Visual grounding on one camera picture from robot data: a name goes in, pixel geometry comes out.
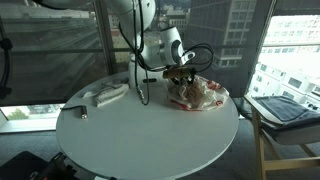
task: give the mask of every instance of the floor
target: floor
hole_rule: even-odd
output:
[[[49,161],[60,151],[55,131],[0,134],[0,165],[22,151]],[[320,145],[312,145],[320,153]],[[283,157],[305,156],[297,146],[276,146]],[[94,179],[94,174],[77,167],[70,160],[65,161],[77,169],[76,176],[82,180]],[[273,171],[267,173],[271,180],[313,180],[320,178],[319,168]],[[237,135],[228,150],[208,167],[180,178],[179,180],[255,180],[255,150],[252,125],[248,120],[240,120]]]

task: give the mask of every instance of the round table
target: round table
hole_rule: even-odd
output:
[[[175,179],[196,172],[219,158],[238,129],[238,112],[229,97],[218,109],[187,112],[166,99],[162,87],[150,88],[150,103],[141,104],[135,89],[97,108],[82,95],[102,82],[128,77],[120,73],[98,80],[76,93],[62,111],[56,133],[62,151],[77,165],[101,177]]]

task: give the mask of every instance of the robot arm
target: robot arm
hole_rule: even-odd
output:
[[[77,7],[94,0],[34,0],[46,7],[65,9]],[[140,11],[138,0],[105,0],[108,8],[119,18],[123,35],[128,39],[131,47],[134,47],[135,39],[139,48],[141,32],[152,22],[155,15],[156,5],[154,0],[141,0],[143,27],[141,29]],[[133,9],[136,9],[136,18],[133,18]],[[182,66],[194,57],[193,52],[183,54],[184,50],[178,30],[175,27],[164,29],[160,32],[161,43],[147,46],[144,45],[141,55],[145,64],[151,69],[164,66]]]

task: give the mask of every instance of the crumpled plastic bag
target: crumpled plastic bag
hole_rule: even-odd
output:
[[[186,81],[176,85],[167,84],[167,97],[175,107],[187,111],[205,111],[216,109],[226,102],[229,92],[219,83],[195,76],[193,84]]]

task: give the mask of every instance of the chair armrest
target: chair armrest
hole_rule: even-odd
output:
[[[252,97],[249,95],[244,96],[245,100],[248,101],[248,103],[256,109],[264,120],[267,120],[271,123],[275,123],[276,125],[284,125],[283,122],[281,122],[277,117],[275,117],[273,114],[271,114],[267,109],[265,109],[263,106],[261,106],[257,101],[255,101]]]

